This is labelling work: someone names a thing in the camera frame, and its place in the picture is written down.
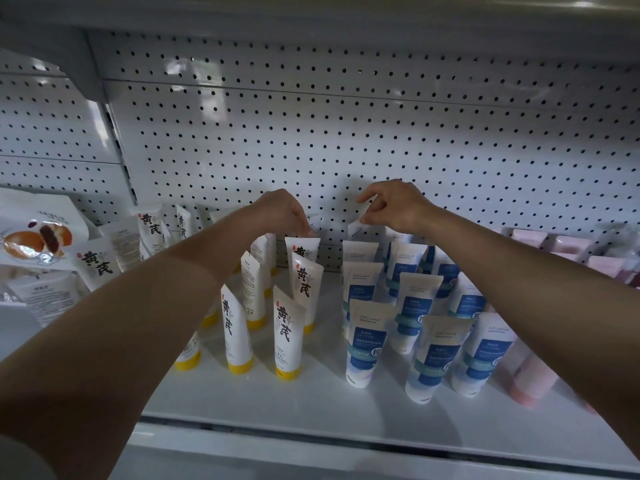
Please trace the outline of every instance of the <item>perforated back panel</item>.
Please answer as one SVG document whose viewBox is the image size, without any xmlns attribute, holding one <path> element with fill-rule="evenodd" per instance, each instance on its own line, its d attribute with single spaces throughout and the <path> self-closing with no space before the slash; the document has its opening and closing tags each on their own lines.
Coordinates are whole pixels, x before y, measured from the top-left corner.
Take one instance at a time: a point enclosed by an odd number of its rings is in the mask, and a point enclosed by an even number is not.
<svg viewBox="0 0 640 480">
<path fill-rule="evenodd" d="M 204 221 L 284 187 L 323 215 L 328 246 L 362 211 L 359 190 L 389 178 L 489 227 L 588 236 L 640 221 L 635 68 L 91 40 L 140 201 L 177 201 Z"/>
<path fill-rule="evenodd" d="M 60 69 L 0 50 L 0 185 L 69 195 L 95 224 L 133 205 L 104 108 Z"/>
</svg>

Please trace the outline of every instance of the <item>person's right arm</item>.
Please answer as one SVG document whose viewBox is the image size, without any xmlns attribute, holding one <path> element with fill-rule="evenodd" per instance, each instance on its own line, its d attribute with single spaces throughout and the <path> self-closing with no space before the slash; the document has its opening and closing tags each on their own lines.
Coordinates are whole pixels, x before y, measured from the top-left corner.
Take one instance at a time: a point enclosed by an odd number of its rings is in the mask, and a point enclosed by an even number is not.
<svg viewBox="0 0 640 480">
<path fill-rule="evenodd" d="M 436 243 L 640 458 L 640 292 L 441 209 L 413 184 L 372 184 L 358 202 L 373 196 L 361 223 Z"/>
</svg>

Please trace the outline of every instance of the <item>sleeve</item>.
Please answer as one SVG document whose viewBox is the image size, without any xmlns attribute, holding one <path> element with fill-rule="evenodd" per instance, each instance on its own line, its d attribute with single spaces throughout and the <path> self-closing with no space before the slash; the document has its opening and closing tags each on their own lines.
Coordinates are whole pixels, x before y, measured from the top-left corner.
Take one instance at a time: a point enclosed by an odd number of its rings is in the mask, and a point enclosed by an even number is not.
<svg viewBox="0 0 640 480">
<path fill-rule="evenodd" d="M 27 445 L 0 435 L 0 478 L 56 480 L 56 475 L 47 462 Z"/>
</svg>

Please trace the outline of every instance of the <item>person's left hand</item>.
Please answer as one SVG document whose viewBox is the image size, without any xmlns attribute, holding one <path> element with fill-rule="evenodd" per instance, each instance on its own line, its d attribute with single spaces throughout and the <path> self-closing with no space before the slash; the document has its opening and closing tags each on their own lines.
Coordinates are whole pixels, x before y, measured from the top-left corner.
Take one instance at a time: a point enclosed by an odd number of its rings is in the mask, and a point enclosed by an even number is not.
<svg viewBox="0 0 640 480">
<path fill-rule="evenodd" d="M 265 193 L 249 208 L 265 233 L 316 236 L 300 202 L 284 189 Z"/>
</svg>

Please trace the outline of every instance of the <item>person's left arm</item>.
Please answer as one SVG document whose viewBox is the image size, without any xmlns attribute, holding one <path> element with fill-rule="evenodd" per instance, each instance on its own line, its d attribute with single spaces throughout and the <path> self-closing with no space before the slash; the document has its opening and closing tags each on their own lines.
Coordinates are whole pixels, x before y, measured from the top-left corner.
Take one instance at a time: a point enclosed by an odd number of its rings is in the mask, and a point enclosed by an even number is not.
<svg viewBox="0 0 640 480">
<path fill-rule="evenodd" d="M 144 405 L 260 235 L 313 235 L 270 192 L 94 291 L 0 363 L 0 435 L 59 478 L 107 478 Z"/>
</svg>

